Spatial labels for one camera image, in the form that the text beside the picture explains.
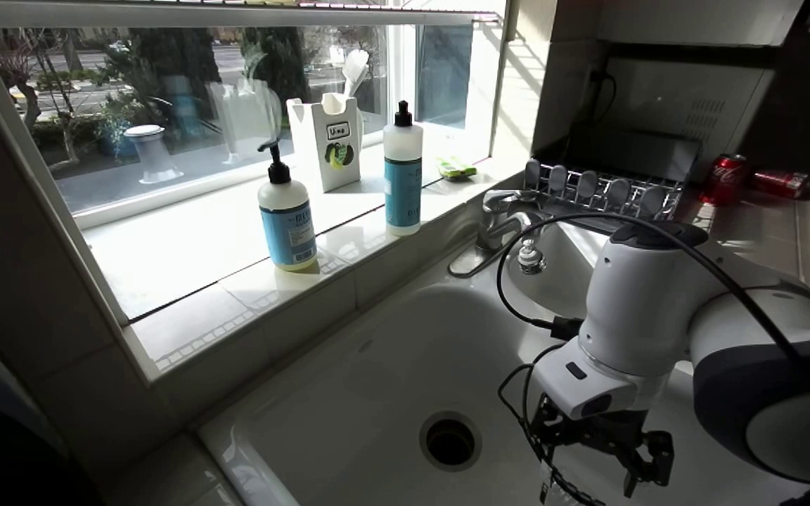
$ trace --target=sink drain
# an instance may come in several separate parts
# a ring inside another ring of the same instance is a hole
[[[441,469],[466,469],[480,455],[480,440],[459,413],[439,413],[422,430],[422,454]]]

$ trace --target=drain hole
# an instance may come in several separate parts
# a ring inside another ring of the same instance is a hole
[[[466,421],[444,417],[427,421],[422,449],[444,469],[463,469],[479,459],[479,440]]]

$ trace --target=window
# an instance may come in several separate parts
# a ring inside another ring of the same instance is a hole
[[[0,78],[47,163],[123,324],[265,261],[252,187],[265,142],[296,165],[286,99],[354,87],[362,187],[311,189],[316,232],[383,205],[379,133],[399,99],[441,156],[480,160],[493,136],[497,42],[490,14],[366,5],[248,8],[0,2]]]

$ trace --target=window sill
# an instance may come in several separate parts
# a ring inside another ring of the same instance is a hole
[[[432,223],[439,216],[446,216],[449,210],[466,205],[496,182],[504,182],[519,165],[514,160],[483,160],[479,163],[479,178],[473,182],[441,182],[435,181],[435,165],[439,157],[425,160],[425,195],[422,195],[422,223]],[[155,292],[176,292],[176,288],[190,288],[185,289],[188,295],[181,300],[172,300],[167,306],[155,306],[148,313],[141,313],[123,327],[123,341],[129,352],[136,355],[143,376],[148,382],[161,381],[162,373],[181,369],[182,364],[195,361],[204,348],[223,343],[233,333],[242,333],[252,327],[257,321],[273,314],[283,305],[296,300],[297,295],[316,289],[316,288],[331,288],[342,271],[358,267],[362,260],[394,248],[401,241],[401,237],[392,234],[386,229],[386,215],[383,215],[383,178],[379,178],[379,149],[366,149],[362,156],[362,182],[349,189],[349,192],[331,192],[323,195],[311,189],[311,209],[316,209],[316,232],[317,237],[317,271],[316,274],[282,274],[269,264],[265,244],[262,241],[262,226],[259,226],[259,210],[252,199],[257,182],[244,182],[238,189],[220,192],[223,203],[231,205],[224,216],[238,216],[238,220],[224,220],[233,237],[233,241],[220,240],[213,234],[197,237],[188,232],[188,220],[203,216],[203,203],[190,199],[188,205],[175,205],[158,210],[161,216],[155,226],[148,223],[145,229],[136,229],[136,240],[126,234],[100,234],[96,237],[88,234],[88,241],[93,244],[96,255],[100,255],[105,244],[137,244],[136,254],[141,254],[141,240],[143,241],[167,241],[167,237],[145,237],[143,232],[172,232],[176,226],[176,234],[182,240],[195,241],[210,241],[220,244],[223,254],[223,267],[228,261],[242,261],[242,267],[231,271],[231,275],[213,275],[213,264],[203,260],[203,254],[213,251],[185,251],[182,255],[175,260],[143,260],[137,267],[122,267],[123,278],[112,275],[112,288],[123,289],[119,300],[126,310],[129,305],[141,300],[155,300]],[[175,274],[175,275],[143,275],[145,261],[158,261],[161,274]]]

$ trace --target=red object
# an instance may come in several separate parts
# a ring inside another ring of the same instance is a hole
[[[750,187],[770,196],[799,199],[805,195],[808,175],[759,168],[750,175]]]
[[[742,182],[746,182],[746,157],[723,156],[712,165],[708,192],[702,196],[715,205],[735,205],[740,203]]]

